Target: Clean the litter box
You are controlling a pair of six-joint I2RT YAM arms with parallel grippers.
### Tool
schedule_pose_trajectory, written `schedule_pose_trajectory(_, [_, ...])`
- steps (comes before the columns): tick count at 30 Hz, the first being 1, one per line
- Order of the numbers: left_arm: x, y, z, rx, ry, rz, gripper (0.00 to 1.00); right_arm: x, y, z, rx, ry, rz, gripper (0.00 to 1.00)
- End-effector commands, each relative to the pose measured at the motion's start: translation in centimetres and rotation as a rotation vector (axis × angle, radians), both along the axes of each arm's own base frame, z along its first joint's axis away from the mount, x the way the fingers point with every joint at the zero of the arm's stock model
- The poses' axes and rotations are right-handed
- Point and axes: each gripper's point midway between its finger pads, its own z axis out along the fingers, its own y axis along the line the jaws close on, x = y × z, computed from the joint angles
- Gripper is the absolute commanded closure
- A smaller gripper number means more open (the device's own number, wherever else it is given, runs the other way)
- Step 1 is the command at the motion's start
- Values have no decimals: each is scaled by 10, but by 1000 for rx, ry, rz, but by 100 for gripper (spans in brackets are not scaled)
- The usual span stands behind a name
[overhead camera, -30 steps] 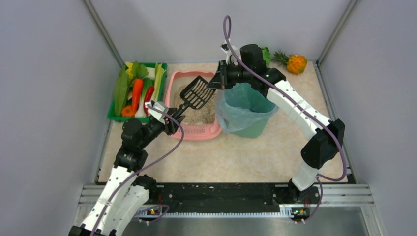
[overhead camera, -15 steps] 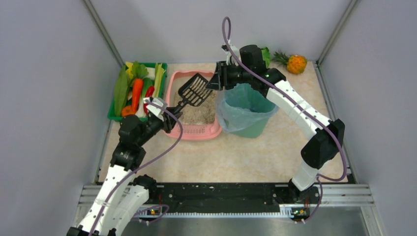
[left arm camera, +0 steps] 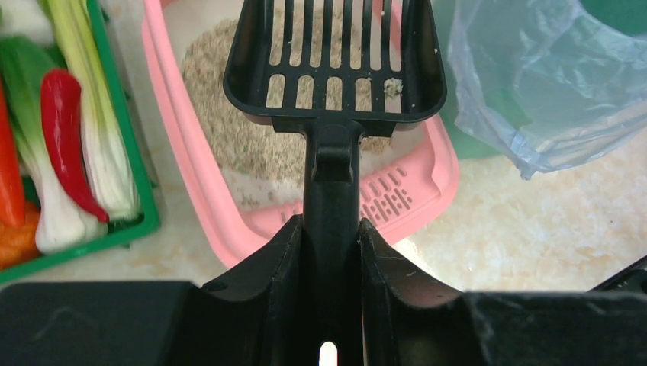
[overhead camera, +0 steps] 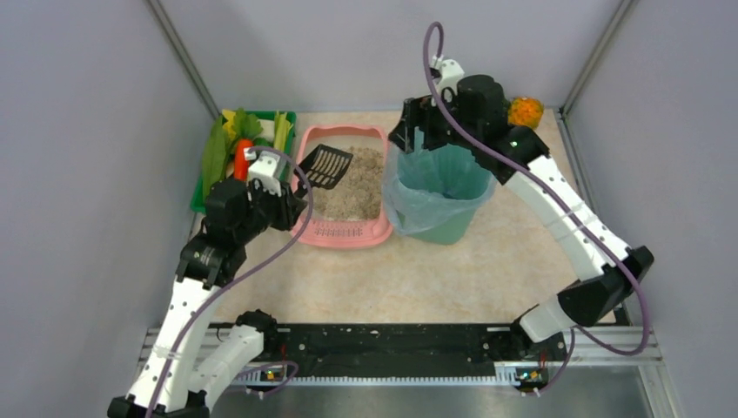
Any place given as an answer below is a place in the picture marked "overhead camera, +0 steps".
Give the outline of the black litter scoop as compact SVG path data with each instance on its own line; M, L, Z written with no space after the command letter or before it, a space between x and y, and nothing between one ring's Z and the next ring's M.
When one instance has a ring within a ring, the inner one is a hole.
M329 145L318 145L299 163L307 183L313 188L331 190L346 175L353 154Z

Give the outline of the green trash bin with bag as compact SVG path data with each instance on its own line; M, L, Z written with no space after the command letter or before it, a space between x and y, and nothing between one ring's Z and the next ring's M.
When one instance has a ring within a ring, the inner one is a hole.
M401 236L452 245L466 234L475 213L493 196L496 178L457 145L429 151L414 131L414 150L388 152L381 192L383 209Z

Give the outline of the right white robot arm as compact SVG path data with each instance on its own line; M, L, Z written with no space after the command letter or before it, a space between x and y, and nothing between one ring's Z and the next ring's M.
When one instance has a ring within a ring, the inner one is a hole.
M388 138L383 199L398 233L417 238L469 217L501 185L533 211L567 256L574 282L513 322L512 333L523 343L588 330L628 297L647 308L641 281L654 263L652 252L629 245L598 218L534 129L508 123L504 92L493 78L468 76L407 98Z

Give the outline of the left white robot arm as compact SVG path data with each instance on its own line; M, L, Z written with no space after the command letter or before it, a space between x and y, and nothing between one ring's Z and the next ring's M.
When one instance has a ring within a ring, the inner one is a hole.
M205 201L198 233L185 245L171 300L143 370L128 393L111 400L109 417L208 417L246 364L265 349L276 326L268 314L244 314L204 361L197 357L225 290L236 283L245 247L269 228L290 231L307 208L305 192L279 181L228 178Z

